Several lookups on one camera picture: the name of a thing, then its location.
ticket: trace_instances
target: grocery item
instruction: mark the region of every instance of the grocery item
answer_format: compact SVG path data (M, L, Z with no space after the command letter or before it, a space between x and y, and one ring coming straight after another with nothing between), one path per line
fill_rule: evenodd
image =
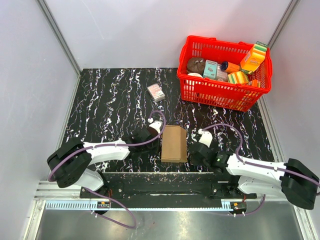
M204 69L206 66L205 59L202 57L192 57L189 59L186 65L186 71L188 74L196 73L196 74L204 74Z
M252 86L252 87L260 88L261 83L257 79L254 79L254 80L248 82L247 85Z
M240 62L241 71L252 74L266 58L268 45L257 41Z
M209 78L212 80L216 79L217 76L218 63L216 61L205 61L205 68L203 71L203 78Z
M158 84L153 84L151 86L148 86L147 89L155 102L165 99L166 95L161 90Z
M240 71L240 66L228 61L224 61L221 64L221 70L229 74Z
M236 71L228 74L228 82L231 84L247 84L249 82L249 78L242 71Z
M216 70L216 78L217 81L222 82L228 82L228 73L221 70L221 64L218 64L217 70Z
M203 78L199 73L195 73L195 72L189 73L188 76Z

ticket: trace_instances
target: gray floor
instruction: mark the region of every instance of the gray floor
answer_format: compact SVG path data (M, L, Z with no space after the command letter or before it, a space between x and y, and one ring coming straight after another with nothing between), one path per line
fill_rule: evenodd
M250 203L250 209L258 203ZM124 211L106 213L131 224ZM211 212L134 212L138 228L130 230L89 212L45 210L37 240L302 240L292 206L267 202L254 215L217 216Z

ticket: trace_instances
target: white wall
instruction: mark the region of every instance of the white wall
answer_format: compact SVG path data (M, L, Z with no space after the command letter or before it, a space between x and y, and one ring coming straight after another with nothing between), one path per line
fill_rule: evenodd
M286 159L320 177L320 1L303 0L271 50L272 90L266 95ZM311 215L320 234L320 198Z
M46 0L81 68L177 67L188 35L268 43L290 0Z
M0 239L22 235L77 76L35 0L0 0Z

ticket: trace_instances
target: metal frame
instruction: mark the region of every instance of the metal frame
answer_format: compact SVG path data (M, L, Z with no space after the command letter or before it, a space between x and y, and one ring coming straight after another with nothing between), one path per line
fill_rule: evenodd
M63 141L65 129L67 127L68 119L71 114L73 102L74 102L76 92L78 89L78 85L80 82L80 73L82 70L80 69L76 59L74 58L73 54L71 53L71 50L69 49L69 47L68 47L60 29L59 29L46 1L45 0L36 0L36 1L39 4L39 7L41 8L41 10L43 11L50 27L52 28L57 40L59 41L59 43L63 49L63 51L65 52L67 58L69 59L73 69L78 74L78 80L77 80L77 83L74 87L72 98L71 98L71 101L70 101L70 104L68 107L68 111L66 114L66 118L64 121L64 125L61 129L61 134L60 134L60 137L59 137L59 140L57 143L56 148L59 148L62 141ZM276 40L278 39L280 33L282 32L285 25L289 21L290 16L292 15L294 10L296 9L299 2L300 2L300 0L291 0L290 1L287 9L285 10L278 26L276 27L276 29L275 29L275 31L274 31L274 33L268 43L270 48L272 48L273 45L275 44ZM259 109L261 112L261 116L262 116L265 130L266 130L269 142L270 142L270 147L272 149L274 159L276 162L285 162L285 158L284 158L283 151L281 149L280 141L277 136L276 130L274 129L273 120L269 114L267 102L263 96L258 101L258 106L259 106ZM48 200L78 201L78 200L80 200L80 198L79 198L80 189L81 188L79 186L71 186L71 187L68 187L65 189L60 189L57 187L56 183L52 183L52 186L49 186L47 181L40 181L37 192L34 197L34 201L32 203L32 208L29 213L30 218L29 218L29 222L26 227L26 231L25 231L23 239L24 240L35 240L36 239L37 232L38 232L40 222L41 222L41 218L42 218L45 206L46 206L46 201L48 201ZM256 200L255 199L247 199L247 201L256 201ZM268 202L270 202L270 201L285 201L285 199L267 196L266 201L268 201ZM294 206L294 211L295 211L297 221L300 226L300 230L302 232L303 238L305 240L318 240L319 238L318 238L318 235L317 235L317 232L314 227L314 224L313 224L313 221L312 221L312 218L310 216L309 211L307 211L305 209L298 208L296 206Z

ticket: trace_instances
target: teal box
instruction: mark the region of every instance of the teal box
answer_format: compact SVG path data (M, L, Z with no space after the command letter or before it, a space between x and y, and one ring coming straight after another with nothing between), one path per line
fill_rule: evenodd
M203 78L209 78L214 80L217 76L218 63L216 61L205 61L205 68L203 72Z

